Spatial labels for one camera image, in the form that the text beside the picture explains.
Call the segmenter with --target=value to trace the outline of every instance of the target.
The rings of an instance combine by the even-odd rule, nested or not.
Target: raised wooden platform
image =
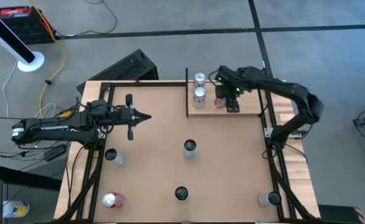
[[[259,107],[258,93],[244,93],[238,98],[240,112],[228,113],[226,108],[218,109],[214,105],[215,86],[211,82],[206,82],[206,100],[203,108],[195,108],[193,106],[193,82],[188,82],[188,114],[189,115],[257,115],[261,112]]]

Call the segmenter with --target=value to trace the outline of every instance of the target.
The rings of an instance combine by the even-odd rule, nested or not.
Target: wooden board
[[[261,91],[262,100],[264,102],[264,106],[267,105],[265,91]],[[282,96],[278,96],[275,94],[271,94],[272,104],[274,105],[275,118],[276,122],[279,125],[283,125],[288,122],[290,119],[294,117],[294,110],[292,106],[292,101],[290,99],[284,98]],[[269,110],[266,111],[266,120],[268,127],[272,127],[270,122]],[[289,146],[293,146],[301,152],[304,152],[301,140],[288,139],[287,144]],[[316,202],[315,193],[313,191],[312,182],[310,173],[308,170],[308,165],[305,158],[295,152],[288,146],[285,146],[284,150],[284,159],[286,163],[287,175],[289,176],[290,188],[293,193],[297,196],[302,205],[315,217],[320,217],[318,204]],[[275,157],[275,162],[277,167],[279,168],[279,158]],[[285,198],[284,191],[281,187],[279,187],[282,192],[281,195]],[[287,201],[282,201],[284,215],[285,217],[289,217],[289,208],[287,205]]]
[[[82,102],[87,101],[93,101],[97,100],[99,96],[99,88],[101,86],[101,82],[117,82],[117,83],[133,83],[133,81],[88,81],[86,82],[85,86],[85,92],[83,94],[83,97],[81,99]],[[165,81],[142,81],[142,82],[184,82],[181,80],[165,80]],[[275,112],[276,114],[290,114],[290,116],[293,114],[293,109],[291,105],[291,101],[286,98],[282,98],[276,95],[272,95]],[[282,119],[280,116],[277,116],[277,122],[282,124]],[[301,141],[293,141],[291,142],[289,140],[288,144],[296,147],[299,150],[303,150]],[[74,158],[81,147],[80,144],[77,142],[73,142],[71,145],[71,148],[69,150],[69,157],[68,157],[68,170],[69,173],[72,169],[72,164],[74,161]],[[75,199],[75,197],[78,195],[78,193],[81,190],[81,182],[83,180],[83,174],[84,169],[86,165],[86,157],[87,157],[87,151],[82,151],[76,161],[76,166],[74,170],[74,177],[73,177],[73,187],[72,187],[72,201]],[[308,167],[305,163],[305,159],[297,154],[294,151],[291,151],[290,149],[284,150],[285,155],[285,161],[287,167],[291,167],[291,169],[288,170],[289,177],[290,177],[290,186],[293,189],[294,193],[297,195],[298,199],[304,204],[304,206],[308,209],[310,213],[312,213],[314,216],[319,217],[319,210],[316,203],[315,194],[313,192],[313,187],[311,180],[309,179],[309,171]],[[93,163],[91,166],[91,171],[95,167],[96,164],[96,155],[94,156]],[[305,164],[303,167],[300,166],[296,169],[294,164]],[[88,192],[86,196],[86,201],[84,204],[84,210],[83,210],[83,218],[88,217],[88,209],[90,207],[90,200],[91,200],[91,191]],[[67,209],[67,203],[68,202],[68,187],[67,187],[67,176],[66,172],[63,176],[63,182],[59,193],[58,203],[55,210],[54,218],[58,218],[61,215],[63,215]],[[286,200],[283,200],[284,203],[284,213],[285,216],[288,217],[288,209],[287,205],[285,204]]]
[[[113,104],[122,104],[130,93],[135,108],[152,118],[134,128],[133,141],[127,140],[127,126],[115,126],[109,134],[106,148],[115,148],[127,165],[104,161],[95,221],[277,221],[275,207],[256,201],[272,190],[268,163],[261,159],[265,145],[257,116],[186,118],[185,87],[177,86],[117,87]],[[187,139],[197,144],[190,160],[183,155]],[[184,203],[174,196],[179,186],[189,191]],[[106,192],[122,193],[124,206],[105,208]]]
[[[259,107],[259,98],[256,91],[252,93],[245,92],[238,98],[240,112],[228,113],[226,108],[218,109],[214,105],[215,87],[212,83],[206,82],[206,100],[203,108],[193,106],[193,83],[188,83],[188,114],[189,115],[257,115],[261,112]]]

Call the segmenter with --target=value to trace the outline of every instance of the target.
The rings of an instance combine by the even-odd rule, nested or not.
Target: wooden table
[[[101,81],[87,82],[82,102],[97,100],[100,86]],[[255,200],[257,194],[272,190],[269,166],[267,161],[261,158],[265,145],[261,121],[256,116],[260,110],[256,91],[245,96],[244,102],[247,103],[242,105],[240,102],[241,107],[250,108],[247,114],[223,116],[219,114],[219,109],[214,108],[217,110],[216,115],[206,112],[205,115],[198,113],[197,116],[190,115],[189,118],[186,118],[185,103],[174,102],[175,99],[185,102],[185,87],[177,88],[181,89],[176,90],[171,87],[116,88],[113,98],[114,105],[124,104],[125,94],[132,93],[137,110],[151,114],[152,119],[144,121],[134,129],[133,141],[127,140],[127,129],[123,126],[118,126],[120,128],[115,128],[108,136],[106,148],[117,148],[128,158],[129,162],[123,168],[116,167],[108,161],[103,162],[94,221],[278,221],[275,207],[260,207]],[[148,102],[144,97],[140,97],[144,95],[152,100]],[[276,95],[272,95],[272,99],[277,122],[283,124],[293,116],[291,101]],[[160,109],[156,105],[161,105],[163,101],[168,102],[169,107],[162,116],[159,116]],[[167,126],[168,123],[177,125],[172,128]],[[210,128],[206,130],[207,134],[202,136],[200,136],[202,131],[194,131],[209,126]],[[184,128],[189,128],[189,134],[181,131]],[[162,150],[164,144],[168,148],[174,148],[174,146],[157,139],[151,141],[153,138],[158,138],[159,133],[166,135],[170,142],[183,142],[189,136],[197,136],[198,154],[196,158],[192,161],[184,159],[182,145],[181,150]],[[228,141],[235,142],[234,147],[230,147]],[[299,140],[288,140],[287,144],[303,150]],[[72,143],[70,147],[69,173],[72,171],[73,161],[80,148],[81,145],[76,142]],[[72,201],[81,190],[87,155],[88,151],[84,150],[76,160]],[[284,149],[284,157],[292,190],[308,211],[319,217],[305,158],[288,147]],[[91,166],[91,171],[93,171],[95,163],[96,159],[93,159],[94,165]],[[179,185],[184,185],[190,190],[190,196],[183,204],[175,203],[175,198],[164,196],[173,193]],[[124,194],[125,206],[118,210],[109,210],[101,205],[102,195],[111,190]],[[89,191],[86,196],[83,218],[88,217],[91,194],[92,192]],[[286,200],[282,201],[285,217],[288,217]],[[65,213],[67,204],[68,187],[65,173],[54,218]]]

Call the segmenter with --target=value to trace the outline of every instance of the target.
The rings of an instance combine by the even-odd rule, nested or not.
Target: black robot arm
[[[133,140],[132,127],[150,119],[132,107],[132,95],[126,95],[126,105],[111,106],[104,100],[87,103],[84,111],[70,110],[56,118],[27,118],[12,128],[12,141],[18,146],[39,140],[77,141],[86,148],[95,146],[99,139],[113,130],[114,125],[128,125],[127,137]]]
[[[258,68],[247,67],[239,68],[236,71],[222,65],[215,72],[215,80],[220,82],[216,85],[217,97],[223,97],[226,100],[226,108],[228,112],[239,112],[239,104],[237,97],[244,91],[253,89],[269,90],[276,95],[284,96],[293,100],[298,107],[298,114],[284,125],[278,125],[269,137],[266,137],[267,145],[276,151],[282,150],[290,134],[296,131],[304,124],[313,124],[319,121],[323,110],[323,103],[313,94],[309,93],[307,88],[296,83],[287,83],[264,73]],[[292,201],[295,208],[304,219],[316,219],[308,210],[300,203],[298,198],[291,191],[290,187],[283,180],[280,172],[277,170],[273,158],[270,159],[270,169],[272,176],[283,188],[288,198]]]

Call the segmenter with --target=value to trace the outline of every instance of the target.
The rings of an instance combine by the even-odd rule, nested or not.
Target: red object
[[[216,98],[214,100],[214,105],[218,109],[222,109],[225,107],[225,99]]]
[[[29,15],[30,14],[30,8],[26,8],[26,7],[21,7],[21,8],[15,8],[15,7],[12,7],[12,8],[9,8],[9,9],[6,9],[6,8],[1,8],[0,9],[0,16],[10,16],[10,14],[14,15],[14,14],[27,14]]]
[[[103,196],[102,203],[107,208],[119,208],[124,204],[124,196],[120,193],[108,192]]]

